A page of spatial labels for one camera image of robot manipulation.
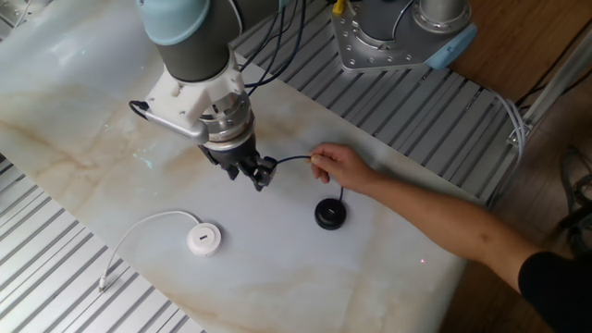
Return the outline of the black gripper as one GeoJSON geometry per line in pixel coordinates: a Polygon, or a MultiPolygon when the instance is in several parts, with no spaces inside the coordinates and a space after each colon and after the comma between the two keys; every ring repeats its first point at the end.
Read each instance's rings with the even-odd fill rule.
{"type": "Polygon", "coordinates": [[[241,171],[252,181],[257,191],[270,184],[278,165],[278,161],[272,157],[259,156],[254,134],[226,151],[215,151],[203,145],[199,145],[199,148],[210,163],[226,170],[231,180],[235,180],[241,171]]]}

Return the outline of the person hand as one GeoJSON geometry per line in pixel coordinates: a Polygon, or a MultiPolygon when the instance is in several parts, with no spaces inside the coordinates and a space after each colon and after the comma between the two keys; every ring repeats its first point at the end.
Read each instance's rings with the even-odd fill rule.
{"type": "Polygon", "coordinates": [[[365,188],[379,178],[351,147],[336,143],[321,143],[310,152],[310,164],[315,179],[327,184],[334,179],[341,187],[364,193],[365,188]]]}

